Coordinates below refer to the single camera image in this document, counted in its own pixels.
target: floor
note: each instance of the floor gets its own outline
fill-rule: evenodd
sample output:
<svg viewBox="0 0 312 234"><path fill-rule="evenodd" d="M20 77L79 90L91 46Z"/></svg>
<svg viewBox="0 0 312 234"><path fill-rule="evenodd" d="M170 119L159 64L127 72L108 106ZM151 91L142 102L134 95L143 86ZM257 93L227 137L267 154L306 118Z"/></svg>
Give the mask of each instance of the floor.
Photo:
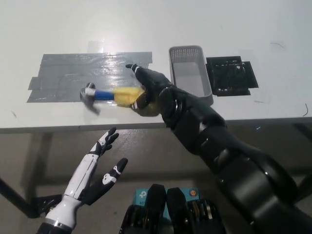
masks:
<svg viewBox="0 0 312 234"><path fill-rule="evenodd" d="M312 144L291 125L229 126L240 139L270 153L299 182L312 171ZM63 193L81 158L104 131L0 135L0 177L25 198ZM113 149L101 158L101 177L122 157L129 163L117 184L93 206L78 211L74 234L118 233L136 188L199 187L216 201L229 233L250 233L215 189L201 159L188 153L169 129L120 130ZM312 215L312 196L299 208ZM44 218L28 219L0 196L0 233L33 234Z"/></svg>

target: hammer head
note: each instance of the hammer head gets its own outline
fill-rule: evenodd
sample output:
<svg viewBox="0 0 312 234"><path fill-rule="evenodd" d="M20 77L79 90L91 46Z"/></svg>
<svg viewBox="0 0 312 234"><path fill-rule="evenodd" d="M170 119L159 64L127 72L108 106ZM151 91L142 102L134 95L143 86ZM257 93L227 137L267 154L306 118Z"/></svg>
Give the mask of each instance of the hammer head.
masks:
<svg viewBox="0 0 312 234"><path fill-rule="evenodd" d="M93 83L88 83L85 88L81 89L80 100L85 104L85 106L92 112L99 114L99 109L93 106L94 104L94 95L96 86Z"/></svg>

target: teal box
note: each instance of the teal box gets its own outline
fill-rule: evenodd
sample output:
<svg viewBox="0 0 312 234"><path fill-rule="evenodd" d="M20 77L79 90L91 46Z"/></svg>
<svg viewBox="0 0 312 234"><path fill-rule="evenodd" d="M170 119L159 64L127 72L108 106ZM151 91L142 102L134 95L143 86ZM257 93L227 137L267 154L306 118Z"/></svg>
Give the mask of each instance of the teal box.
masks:
<svg viewBox="0 0 312 234"><path fill-rule="evenodd" d="M149 190L148 188L147 189L136 189L135 195L133 197L133 204L144 206L148 190ZM180 188L180 190L183 192L186 201L199 199L199 193L198 193L197 188ZM171 219L170 219L170 216L168 214L167 204L165 206L163 217L165 219L163 222L164 224L170 224L171 223Z"/></svg>

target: robotic arm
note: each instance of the robotic arm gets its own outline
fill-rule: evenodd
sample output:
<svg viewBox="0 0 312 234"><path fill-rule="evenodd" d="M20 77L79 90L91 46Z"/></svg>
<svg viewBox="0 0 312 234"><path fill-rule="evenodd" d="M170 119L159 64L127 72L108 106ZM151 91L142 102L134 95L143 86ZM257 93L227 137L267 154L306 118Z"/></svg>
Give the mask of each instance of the robotic arm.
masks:
<svg viewBox="0 0 312 234"><path fill-rule="evenodd" d="M224 119L161 73L129 64L146 88L134 109L155 102L167 127L215 174L221 192L257 233L312 233L312 219L293 204L297 186L268 154L241 142Z"/></svg>
<svg viewBox="0 0 312 234"><path fill-rule="evenodd" d="M76 168L62 201L46 216L37 234L70 234L76 226L76 212L83 204L92 205L113 187L124 170L128 160L121 159L103 179L90 186L90 180L97 167L98 159L112 148L118 137L116 128L106 132L86 154Z"/></svg>

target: white robotic hand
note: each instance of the white robotic hand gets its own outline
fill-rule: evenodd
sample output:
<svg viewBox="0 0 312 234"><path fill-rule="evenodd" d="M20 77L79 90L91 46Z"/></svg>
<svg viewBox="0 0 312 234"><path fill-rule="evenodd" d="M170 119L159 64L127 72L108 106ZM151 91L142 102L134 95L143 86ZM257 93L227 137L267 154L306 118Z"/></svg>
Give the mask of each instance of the white robotic hand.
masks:
<svg viewBox="0 0 312 234"><path fill-rule="evenodd" d="M98 159L112 148L112 143L118 137L115 131L116 128L112 128L106 132L83 157L69 181L62 201L47 214L38 234L71 233L76 225L77 209L83 204L93 204L115 184L128 162L126 158L121 159L103 179L90 186Z"/></svg>

